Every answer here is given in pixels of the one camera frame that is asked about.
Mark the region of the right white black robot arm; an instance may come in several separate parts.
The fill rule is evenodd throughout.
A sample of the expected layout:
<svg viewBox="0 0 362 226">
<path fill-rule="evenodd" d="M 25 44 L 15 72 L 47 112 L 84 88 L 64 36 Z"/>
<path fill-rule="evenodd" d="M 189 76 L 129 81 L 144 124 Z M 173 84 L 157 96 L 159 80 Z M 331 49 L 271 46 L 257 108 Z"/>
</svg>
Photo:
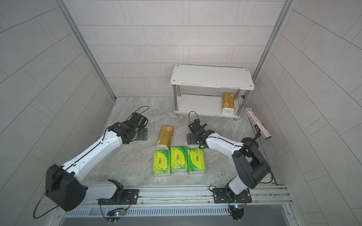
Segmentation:
<svg viewBox="0 0 362 226">
<path fill-rule="evenodd" d="M 219 151 L 233 160 L 237 176 L 225 187 L 228 195 L 239 195 L 249 188 L 254 189 L 271 173 L 270 166 L 256 142 L 259 136 L 246 137 L 242 142 L 236 142 L 220 136 L 213 130 L 205 130 L 205 127 L 206 125 L 201 125 L 198 119 L 188 126 L 197 144 Z"/>
</svg>

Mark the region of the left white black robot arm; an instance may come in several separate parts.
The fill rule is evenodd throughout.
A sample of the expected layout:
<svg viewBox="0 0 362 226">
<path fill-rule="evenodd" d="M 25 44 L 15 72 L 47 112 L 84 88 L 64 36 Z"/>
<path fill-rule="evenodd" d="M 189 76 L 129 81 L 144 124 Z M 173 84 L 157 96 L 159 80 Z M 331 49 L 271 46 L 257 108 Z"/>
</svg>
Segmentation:
<svg viewBox="0 0 362 226">
<path fill-rule="evenodd" d="M 138 189 L 124 189 L 114 179 L 88 184 L 82 181 L 109 153 L 144 133 L 148 122 L 146 117 L 134 112 L 126 121 L 109 126 L 99 140 L 78 156 L 62 165 L 50 166 L 46 171 L 45 195 L 64 211 L 95 200 L 99 205 L 136 204 Z"/>
</svg>

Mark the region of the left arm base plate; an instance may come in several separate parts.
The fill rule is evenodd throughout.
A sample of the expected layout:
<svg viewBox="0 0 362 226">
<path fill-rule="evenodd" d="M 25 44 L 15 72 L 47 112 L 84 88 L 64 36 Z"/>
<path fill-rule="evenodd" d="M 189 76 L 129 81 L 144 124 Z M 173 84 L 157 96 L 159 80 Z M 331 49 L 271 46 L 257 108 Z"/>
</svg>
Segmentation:
<svg viewBox="0 0 362 226">
<path fill-rule="evenodd" d="M 109 199 L 99 199 L 98 205 L 134 205 L 139 197 L 138 189 L 118 189 Z"/>
</svg>

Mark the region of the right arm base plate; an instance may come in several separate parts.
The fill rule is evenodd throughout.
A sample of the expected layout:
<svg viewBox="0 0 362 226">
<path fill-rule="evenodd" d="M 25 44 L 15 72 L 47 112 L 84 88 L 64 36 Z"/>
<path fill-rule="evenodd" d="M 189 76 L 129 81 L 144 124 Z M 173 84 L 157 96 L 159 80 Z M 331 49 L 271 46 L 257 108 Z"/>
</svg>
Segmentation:
<svg viewBox="0 0 362 226">
<path fill-rule="evenodd" d="M 210 189 L 210 191 L 213 193 L 214 202 L 216 204 L 220 204 L 220 203 L 228 204 L 230 202 L 252 203 L 250 190 L 248 188 L 243 190 L 238 195 L 234 194 L 230 189 L 226 189 L 226 188 L 214 187 L 214 188 Z"/>
</svg>

